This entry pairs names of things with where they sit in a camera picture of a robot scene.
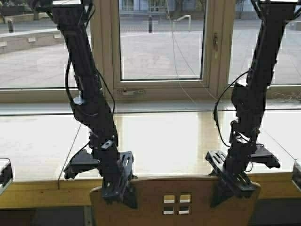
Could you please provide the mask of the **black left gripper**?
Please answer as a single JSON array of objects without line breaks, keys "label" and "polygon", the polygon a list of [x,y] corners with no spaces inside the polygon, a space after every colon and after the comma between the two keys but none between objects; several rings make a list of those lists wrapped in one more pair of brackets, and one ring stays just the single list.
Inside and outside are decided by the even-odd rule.
[{"label": "black left gripper", "polygon": [[91,144],[92,156],[98,160],[98,171],[103,178],[102,197],[105,200],[122,200],[131,209],[137,209],[136,189],[131,184],[134,156],[131,151],[119,152],[114,141],[95,146]]}]

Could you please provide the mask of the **robot base corner, left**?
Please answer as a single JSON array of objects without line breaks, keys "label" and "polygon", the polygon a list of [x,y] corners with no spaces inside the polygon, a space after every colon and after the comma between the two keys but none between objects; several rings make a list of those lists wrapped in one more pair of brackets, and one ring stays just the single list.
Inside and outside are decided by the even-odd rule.
[{"label": "robot base corner, left", "polygon": [[0,194],[2,195],[13,182],[12,164],[9,158],[0,159]]}]

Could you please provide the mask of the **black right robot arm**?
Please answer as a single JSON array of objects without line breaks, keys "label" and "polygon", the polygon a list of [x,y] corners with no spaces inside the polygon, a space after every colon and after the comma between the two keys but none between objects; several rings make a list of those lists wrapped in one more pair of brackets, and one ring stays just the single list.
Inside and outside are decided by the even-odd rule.
[{"label": "black right robot arm", "polygon": [[233,196],[252,196],[256,187],[246,173],[248,165],[259,163],[268,168],[280,167],[278,158],[257,139],[285,28],[300,16],[300,4],[298,0],[252,1],[261,26],[251,67],[245,72],[246,83],[235,80],[231,84],[236,118],[230,124],[230,145],[227,153],[209,151],[206,154],[206,160],[213,168],[212,175],[218,177],[210,204],[212,208]]}]

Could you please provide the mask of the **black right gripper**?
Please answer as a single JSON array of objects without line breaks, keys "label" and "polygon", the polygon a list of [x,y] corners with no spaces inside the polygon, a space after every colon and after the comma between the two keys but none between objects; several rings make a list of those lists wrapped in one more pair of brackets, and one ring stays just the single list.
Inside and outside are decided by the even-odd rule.
[{"label": "black right gripper", "polygon": [[246,173],[252,155],[255,154],[257,143],[253,140],[235,138],[227,153],[219,150],[208,151],[205,160],[213,168],[212,175],[218,178],[214,186],[210,207],[215,208],[231,197],[250,198],[256,186]]}]

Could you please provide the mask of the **robot base corner, right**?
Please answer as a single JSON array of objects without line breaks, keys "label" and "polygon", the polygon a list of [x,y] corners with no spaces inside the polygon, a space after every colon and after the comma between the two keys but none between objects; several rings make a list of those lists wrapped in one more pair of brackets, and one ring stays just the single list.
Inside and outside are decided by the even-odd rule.
[{"label": "robot base corner, right", "polygon": [[296,159],[293,165],[292,182],[301,190],[301,160]]}]

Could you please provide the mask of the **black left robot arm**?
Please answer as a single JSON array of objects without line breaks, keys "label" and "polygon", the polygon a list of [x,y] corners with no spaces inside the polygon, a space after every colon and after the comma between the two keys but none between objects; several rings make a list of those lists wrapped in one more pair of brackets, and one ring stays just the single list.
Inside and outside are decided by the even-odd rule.
[{"label": "black left robot arm", "polygon": [[102,198],[106,203],[122,203],[137,208],[131,152],[118,151],[118,133],[113,112],[108,105],[103,88],[106,84],[95,65],[87,35],[87,25],[93,15],[94,3],[55,3],[53,0],[30,0],[31,9],[45,12],[56,24],[68,49],[67,68],[75,72],[79,95],[67,92],[74,118],[90,129],[88,152],[81,148],[64,169],[66,179],[79,173],[97,169],[101,175]]}]

